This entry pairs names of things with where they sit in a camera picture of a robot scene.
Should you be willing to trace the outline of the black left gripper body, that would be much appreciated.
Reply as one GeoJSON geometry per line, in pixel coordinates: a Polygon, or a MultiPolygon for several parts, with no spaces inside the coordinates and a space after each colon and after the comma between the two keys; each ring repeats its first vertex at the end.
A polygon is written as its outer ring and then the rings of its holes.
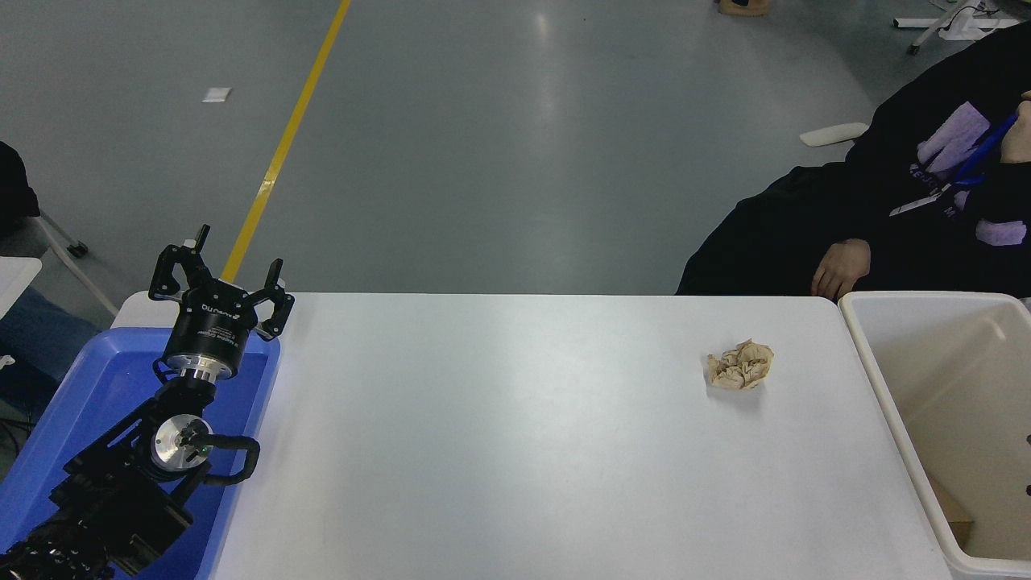
{"type": "Polygon", "coordinates": [[[178,293],[176,323],[164,350],[171,368],[209,368],[210,374],[236,374],[257,325],[248,292],[215,280],[178,293]]]}

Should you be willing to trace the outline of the person's hand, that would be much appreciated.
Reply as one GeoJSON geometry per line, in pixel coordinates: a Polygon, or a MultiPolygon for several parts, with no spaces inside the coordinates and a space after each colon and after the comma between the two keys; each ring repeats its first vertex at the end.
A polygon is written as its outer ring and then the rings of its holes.
{"type": "Polygon", "coordinates": [[[810,295],[839,301],[872,271],[872,248],[860,238],[832,243],[814,269],[810,295]]]}

